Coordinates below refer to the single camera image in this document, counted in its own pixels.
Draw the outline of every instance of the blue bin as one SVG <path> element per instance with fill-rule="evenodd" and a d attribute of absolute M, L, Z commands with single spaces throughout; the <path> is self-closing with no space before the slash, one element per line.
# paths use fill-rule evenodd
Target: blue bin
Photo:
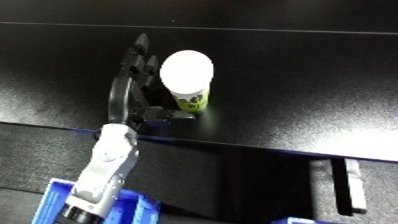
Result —
<path fill-rule="evenodd" d="M 32 224 L 53 224 L 74 182 L 51 179 Z M 156 224 L 160 202 L 143 194 L 122 190 L 104 224 Z"/>
<path fill-rule="evenodd" d="M 310 219 L 300 219 L 300 218 L 289 217 L 286 219 L 273 221 L 273 222 L 271 222 L 271 224 L 338 224 L 338 223 L 320 222 L 320 221 L 314 221 L 314 220 L 310 220 Z"/>

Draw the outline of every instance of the black table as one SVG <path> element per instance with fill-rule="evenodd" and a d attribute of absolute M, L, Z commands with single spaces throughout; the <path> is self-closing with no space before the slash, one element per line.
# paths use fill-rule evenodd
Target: black table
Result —
<path fill-rule="evenodd" d="M 182 49 L 215 64 L 208 111 L 142 138 L 398 161 L 398 36 L 0 25 L 0 121 L 95 130 L 112 78 L 140 33 L 161 60 Z M 149 97 L 175 107 L 158 83 Z"/>

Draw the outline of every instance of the green label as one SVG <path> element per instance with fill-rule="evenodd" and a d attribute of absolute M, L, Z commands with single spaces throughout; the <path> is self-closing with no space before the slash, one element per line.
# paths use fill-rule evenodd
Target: green label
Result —
<path fill-rule="evenodd" d="M 174 96 L 174 99 L 177 101 L 178 106 L 181 110 L 187 112 L 199 112 L 201 110 L 206 109 L 207 102 L 209 99 L 209 91 L 204 94 L 199 94 L 197 96 L 192 97 L 191 99 L 179 99 Z"/>

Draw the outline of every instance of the dark background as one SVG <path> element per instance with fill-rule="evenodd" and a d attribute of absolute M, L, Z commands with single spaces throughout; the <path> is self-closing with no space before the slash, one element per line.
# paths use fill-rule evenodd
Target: dark background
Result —
<path fill-rule="evenodd" d="M 394 132 L 397 12 L 398 3 L 392 0 L 0 0 L 1 222 L 29 223 L 50 178 L 77 178 L 94 144 L 85 129 L 106 122 L 106 98 L 117 64 L 141 32 L 153 38 L 151 52 L 162 59 L 191 47 L 209 54 L 221 71 L 235 78 L 243 73 L 294 74 L 284 81 L 296 88 L 283 88 L 280 81 L 273 86 L 273 80 L 259 76 L 262 85 L 253 90 L 264 95 L 256 97 L 285 103 L 279 109 L 277 104 L 260 104 L 273 108 L 270 120 L 247 122 L 258 116 L 250 107 L 241 110 L 247 117 L 228 116 L 226 111 L 235 108 L 223 107 L 225 91 L 214 88 L 210 119 L 231 126 L 199 126 L 209 135 L 201 134 L 201 139 L 256 147 L 266 142 L 266 148 L 327 154 L 314 152 L 314 142 L 344 125 Z M 303 64 L 312 72 L 300 73 Z M 248 84 L 244 80 L 239 84 Z M 303 86 L 312 95 L 301 92 Z M 286 95 L 272 99 L 267 91 Z M 160 93 L 152 102 L 175 106 Z M 286 105 L 291 113 L 284 113 Z M 342 108 L 341 117 L 328 113 L 336 108 Z M 303 116 L 309 111 L 315 116 Z M 350 120 L 358 111 L 354 115 L 360 122 Z M 272 122 L 284 132 L 270 132 L 266 127 Z M 142 138 L 153 133 L 146 131 Z M 178 128 L 174 131 L 184 137 Z M 218 139 L 212 139 L 214 133 Z M 170 137 L 167 131 L 156 134 Z M 141 157 L 126 188 L 165 204 L 160 223 L 269 223 L 287 216 L 344 223 L 398 219 L 396 164 L 360 162 L 368 214 L 346 217 L 337 212 L 326 157 L 192 142 L 139 144 Z M 349 147 L 335 150 L 340 156 L 395 160 L 384 147 L 365 155 L 347 152 Z"/>

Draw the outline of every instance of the white cup lid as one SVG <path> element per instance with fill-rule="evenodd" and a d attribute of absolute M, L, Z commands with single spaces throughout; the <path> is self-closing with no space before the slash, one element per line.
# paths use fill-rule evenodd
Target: white cup lid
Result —
<path fill-rule="evenodd" d="M 209 57 L 197 51 L 184 50 L 163 62 L 160 78 L 171 92 L 192 94 L 209 86 L 213 71 Z"/>

